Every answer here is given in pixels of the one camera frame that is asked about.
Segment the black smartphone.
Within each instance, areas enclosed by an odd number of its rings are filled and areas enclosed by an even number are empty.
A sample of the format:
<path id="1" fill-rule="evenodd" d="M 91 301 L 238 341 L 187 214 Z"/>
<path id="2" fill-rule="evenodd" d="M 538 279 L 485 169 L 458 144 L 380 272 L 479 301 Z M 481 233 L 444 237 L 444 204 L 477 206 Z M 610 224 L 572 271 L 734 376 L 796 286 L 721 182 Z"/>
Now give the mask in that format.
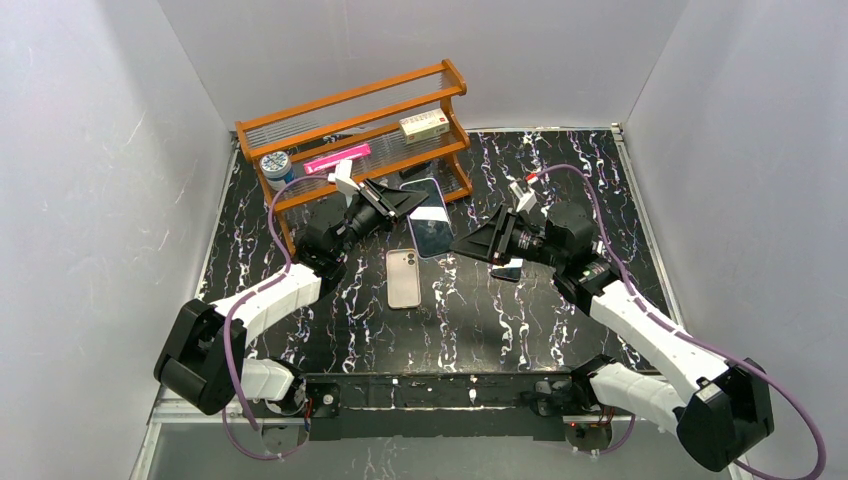
<path id="1" fill-rule="evenodd" d="M 520 258 L 513 258 L 505 265 L 493 265 L 490 269 L 492 278 L 517 283 L 522 278 L 524 261 Z"/>

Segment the phone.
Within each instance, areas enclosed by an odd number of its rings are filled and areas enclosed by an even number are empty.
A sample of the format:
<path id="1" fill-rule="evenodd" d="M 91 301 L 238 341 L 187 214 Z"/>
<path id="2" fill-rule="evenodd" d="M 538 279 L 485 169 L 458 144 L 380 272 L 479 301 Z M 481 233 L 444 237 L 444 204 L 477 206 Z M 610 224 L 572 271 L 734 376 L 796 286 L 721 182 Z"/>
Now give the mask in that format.
<path id="1" fill-rule="evenodd" d="M 448 253 L 454 234 L 437 180 L 423 178 L 408 181 L 401 184 L 401 188 L 427 194 L 425 201 L 408 215 L 408 223 L 418 255 L 428 259 Z"/>

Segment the pink phone case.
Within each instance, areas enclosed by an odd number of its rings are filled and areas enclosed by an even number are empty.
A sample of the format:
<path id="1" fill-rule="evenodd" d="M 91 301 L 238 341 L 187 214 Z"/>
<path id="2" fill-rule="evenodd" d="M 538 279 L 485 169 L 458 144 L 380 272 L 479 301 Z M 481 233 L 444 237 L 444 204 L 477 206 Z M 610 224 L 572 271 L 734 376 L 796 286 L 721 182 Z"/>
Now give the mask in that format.
<path id="1" fill-rule="evenodd" d="M 386 253 L 388 306 L 392 309 L 417 308 L 421 304 L 419 260 L 414 249 Z"/>

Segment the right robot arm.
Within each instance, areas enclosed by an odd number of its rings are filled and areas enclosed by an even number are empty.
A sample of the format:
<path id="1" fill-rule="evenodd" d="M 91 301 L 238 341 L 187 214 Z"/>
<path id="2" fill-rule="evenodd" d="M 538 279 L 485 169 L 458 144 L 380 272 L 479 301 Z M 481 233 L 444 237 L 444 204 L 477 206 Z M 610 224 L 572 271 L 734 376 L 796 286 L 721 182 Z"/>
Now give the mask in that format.
<path id="1" fill-rule="evenodd" d="M 630 292 L 621 269 L 594 248 L 597 226 L 585 210 L 554 204 L 543 226 L 502 204 L 453 252 L 504 266 L 514 258 L 553 269 L 553 283 L 579 311 L 614 331 L 662 377 L 597 355 L 571 373 L 573 399 L 622 408 L 672 432 L 702 467 L 718 472 L 774 431 L 768 384 L 747 361 L 723 359 L 680 336 L 672 322 Z"/>

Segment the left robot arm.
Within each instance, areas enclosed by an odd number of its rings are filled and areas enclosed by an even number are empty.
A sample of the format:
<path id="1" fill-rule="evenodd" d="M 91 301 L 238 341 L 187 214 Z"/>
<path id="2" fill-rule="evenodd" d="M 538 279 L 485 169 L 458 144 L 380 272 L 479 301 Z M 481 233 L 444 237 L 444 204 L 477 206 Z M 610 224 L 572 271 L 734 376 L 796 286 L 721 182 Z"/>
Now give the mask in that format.
<path id="1" fill-rule="evenodd" d="M 281 401 L 296 376 L 273 359 L 249 359 L 247 347 L 292 312 L 331 293 L 346 274 L 345 256 L 377 230 L 390 230 L 427 199 L 423 191 L 366 179 L 338 180 L 344 197 L 309 215 L 294 253 L 276 273 L 241 293 L 206 303 L 187 301 L 156 360 L 153 377 L 200 412 L 213 415 L 232 399 L 247 418 L 252 400 Z"/>

